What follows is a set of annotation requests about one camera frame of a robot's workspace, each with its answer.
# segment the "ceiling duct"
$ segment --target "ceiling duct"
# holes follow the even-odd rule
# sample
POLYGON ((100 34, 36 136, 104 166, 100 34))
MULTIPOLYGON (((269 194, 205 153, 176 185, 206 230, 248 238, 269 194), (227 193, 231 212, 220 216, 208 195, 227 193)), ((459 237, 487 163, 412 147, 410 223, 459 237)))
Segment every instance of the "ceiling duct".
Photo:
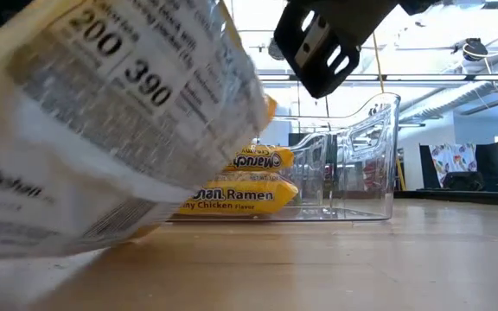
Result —
MULTIPOLYGON (((492 73, 498 73, 498 63, 491 68, 492 73)), ((401 112, 400 122, 424 120, 428 117, 439 116, 447 111, 466 104, 471 100, 488 95, 494 90, 493 82, 470 82, 465 86, 454 89, 445 89, 425 98, 409 109, 401 112)))

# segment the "transparent storage container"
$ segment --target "transparent storage container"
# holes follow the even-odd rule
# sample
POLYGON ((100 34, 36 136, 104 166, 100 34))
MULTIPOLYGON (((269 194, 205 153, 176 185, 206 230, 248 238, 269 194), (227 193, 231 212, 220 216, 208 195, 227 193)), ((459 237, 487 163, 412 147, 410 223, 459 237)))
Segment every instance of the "transparent storage container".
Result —
POLYGON ((307 135, 291 147, 291 168, 279 173, 299 193, 275 214, 176 215, 184 221, 341 221, 390 219, 400 97, 382 93, 366 106, 380 110, 346 129, 307 135))

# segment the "yellow ramen package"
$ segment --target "yellow ramen package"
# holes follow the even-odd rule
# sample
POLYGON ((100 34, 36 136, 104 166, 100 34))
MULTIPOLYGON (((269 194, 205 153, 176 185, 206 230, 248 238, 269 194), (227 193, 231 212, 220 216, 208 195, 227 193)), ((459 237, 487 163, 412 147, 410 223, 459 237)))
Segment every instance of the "yellow ramen package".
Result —
POLYGON ((293 165, 293 152, 286 147, 249 145, 235 155, 226 171, 277 172, 293 165))
POLYGON ((180 208, 180 214, 275 213, 298 193, 297 187, 270 172, 225 172, 180 208))

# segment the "wooden table surface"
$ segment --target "wooden table surface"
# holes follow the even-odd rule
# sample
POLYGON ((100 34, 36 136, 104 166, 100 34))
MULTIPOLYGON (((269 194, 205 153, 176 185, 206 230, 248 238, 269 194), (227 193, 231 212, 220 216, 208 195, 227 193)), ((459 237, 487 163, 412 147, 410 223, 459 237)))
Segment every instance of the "wooden table surface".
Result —
POLYGON ((396 200, 378 223, 168 224, 0 261, 0 310, 498 310, 498 206, 396 200))

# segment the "ceiling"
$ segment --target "ceiling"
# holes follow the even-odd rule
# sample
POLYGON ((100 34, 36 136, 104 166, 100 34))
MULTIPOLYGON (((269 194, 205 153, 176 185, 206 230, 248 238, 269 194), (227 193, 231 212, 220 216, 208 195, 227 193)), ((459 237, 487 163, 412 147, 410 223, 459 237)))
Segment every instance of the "ceiling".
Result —
MULTIPOLYGON (((259 74, 292 73, 286 61, 274 60, 267 51, 273 30, 286 4, 285 0, 225 0, 240 33, 243 46, 259 74)), ((466 38, 481 38, 488 48, 488 64, 498 62, 498 10, 480 10, 481 6, 436 7, 424 14, 408 16, 399 6, 381 23, 375 34, 383 74, 462 74, 485 72, 485 61, 463 60, 462 51, 454 46, 466 38)), ((361 63, 353 74, 377 74, 374 44, 369 38, 362 47, 361 63)), ((377 82, 346 82, 327 98, 312 98, 296 81, 264 81, 265 91, 291 115, 343 117, 358 111, 373 95, 380 92, 377 82)), ((402 101, 420 98, 439 88, 431 83, 414 83, 412 87, 386 84, 386 92, 394 92, 402 101)), ((470 102, 459 111, 482 105, 470 102)), ((496 109, 476 115, 495 113, 496 109)), ((335 120, 339 126, 367 117, 367 110, 335 120)), ((306 120, 320 126, 323 122, 306 120)))

